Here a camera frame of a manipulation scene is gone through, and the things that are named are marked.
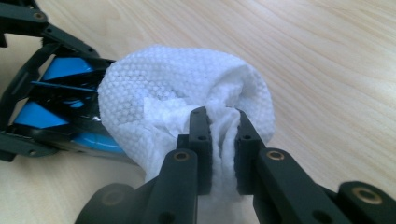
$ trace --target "white cloth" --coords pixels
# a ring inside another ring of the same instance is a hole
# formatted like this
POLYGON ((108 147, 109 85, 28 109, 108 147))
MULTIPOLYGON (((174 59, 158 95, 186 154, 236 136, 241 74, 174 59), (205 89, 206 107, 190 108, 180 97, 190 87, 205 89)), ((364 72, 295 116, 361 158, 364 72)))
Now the white cloth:
POLYGON ((199 198, 198 223, 242 223, 233 169, 234 139, 246 112, 264 143, 274 111, 262 76, 243 60, 211 49, 153 46, 111 64, 99 87, 101 119, 110 134, 155 177, 177 136, 189 133, 190 112, 206 106, 213 140, 210 195, 199 198))

